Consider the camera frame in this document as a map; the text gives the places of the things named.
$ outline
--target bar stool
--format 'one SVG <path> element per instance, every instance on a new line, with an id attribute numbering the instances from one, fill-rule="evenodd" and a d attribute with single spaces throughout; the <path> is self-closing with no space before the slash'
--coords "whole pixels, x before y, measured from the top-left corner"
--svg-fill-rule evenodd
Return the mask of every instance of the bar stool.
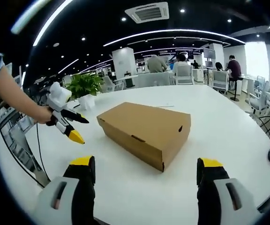
<path id="1" fill-rule="evenodd" d="M 243 80 L 243 77 L 238 77 L 238 78 L 230 77 L 229 78 L 229 83 L 230 83 L 230 81 L 234 81 L 235 82 L 235 94 L 234 94 L 234 97 L 230 97 L 230 99 L 232 101 L 239 102 L 238 98 L 236 98 L 236 94 L 237 94 L 237 81 L 242 81 L 242 80 Z"/>

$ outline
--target ceiling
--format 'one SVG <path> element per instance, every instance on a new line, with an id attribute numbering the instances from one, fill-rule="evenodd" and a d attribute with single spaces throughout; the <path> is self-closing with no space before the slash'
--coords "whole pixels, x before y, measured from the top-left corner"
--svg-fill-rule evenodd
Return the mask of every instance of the ceiling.
<path id="1" fill-rule="evenodd" d="M 198 48 L 216 41 L 231 45 L 240 44 L 212 34 L 178 31 L 142 35 L 103 47 L 108 42 L 133 34 L 153 30 L 194 29 L 228 35 L 239 30 L 268 24 L 261 11 L 254 10 L 250 4 L 245 3 L 245 0 L 212 0 L 211 2 L 207 0 L 166 0 L 170 16 L 168 20 L 140 24 L 135 23 L 125 13 L 125 10 L 158 1 L 73 0 L 53 20 L 38 45 L 32 48 L 41 27 L 63 2 L 64 0 L 50 1 L 17 37 L 10 39 L 9 46 L 11 47 L 7 48 L 5 61 L 12 61 L 17 66 L 22 65 L 23 71 L 26 70 L 24 86 L 33 84 L 42 76 L 58 74 L 65 66 L 79 59 L 57 76 L 77 73 L 78 70 L 84 70 L 99 61 L 109 60 L 109 54 L 120 47 L 128 46 L 133 48 L 134 52 L 140 52 L 170 47 Z M 23 1 L 23 4 L 18 7 L 19 10 L 11 14 L 9 24 L 13 23 L 15 17 L 27 5 L 26 1 Z M 182 8 L 186 10 L 185 13 L 180 12 Z M 126 17 L 127 20 L 122 22 L 122 17 Z M 59 43 L 59 46 L 53 47 L 55 43 Z M 135 57 L 140 58 L 141 54 L 136 54 Z"/>

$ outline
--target green plant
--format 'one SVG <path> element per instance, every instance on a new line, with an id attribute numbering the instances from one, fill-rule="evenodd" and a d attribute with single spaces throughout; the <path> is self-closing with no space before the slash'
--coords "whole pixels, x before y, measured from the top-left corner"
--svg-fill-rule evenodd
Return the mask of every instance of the green plant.
<path id="1" fill-rule="evenodd" d="M 95 73 L 76 74 L 72 78 L 72 82 L 66 88 L 72 92 L 74 99 L 88 94 L 97 95 L 97 92 L 101 91 L 100 85 L 104 84 L 103 79 Z"/>

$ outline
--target human hand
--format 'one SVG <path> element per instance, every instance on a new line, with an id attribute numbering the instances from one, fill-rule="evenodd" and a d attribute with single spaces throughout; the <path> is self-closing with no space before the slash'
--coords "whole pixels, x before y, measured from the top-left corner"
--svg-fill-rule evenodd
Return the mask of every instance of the human hand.
<path id="1" fill-rule="evenodd" d="M 36 112 L 34 112 L 34 120 L 40 124 L 45 124 L 51 121 L 52 112 L 48 106 L 38 106 Z"/>

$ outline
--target man in dark shirt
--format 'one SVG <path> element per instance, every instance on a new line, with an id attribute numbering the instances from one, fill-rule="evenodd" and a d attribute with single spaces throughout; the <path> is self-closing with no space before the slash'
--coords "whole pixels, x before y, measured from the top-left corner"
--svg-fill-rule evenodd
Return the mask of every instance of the man in dark shirt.
<path id="1" fill-rule="evenodd" d="M 229 57 L 229 64 L 227 66 L 227 68 L 225 69 L 225 71 L 227 70 L 231 70 L 231 77 L 233 78 L 238 78 L 241 76 L 241 68 L 240 68 L 240 64 L 238 61 L 235 60 L 235 56 L 230 55 Z"/>
<path id="2" fill-rule="evenodd" d="M 198 69 L 199 68 L 199 64 L 197 64 L 197 62 L 194 60 L 194 63 L 192 64 L 193 69 Z"/>

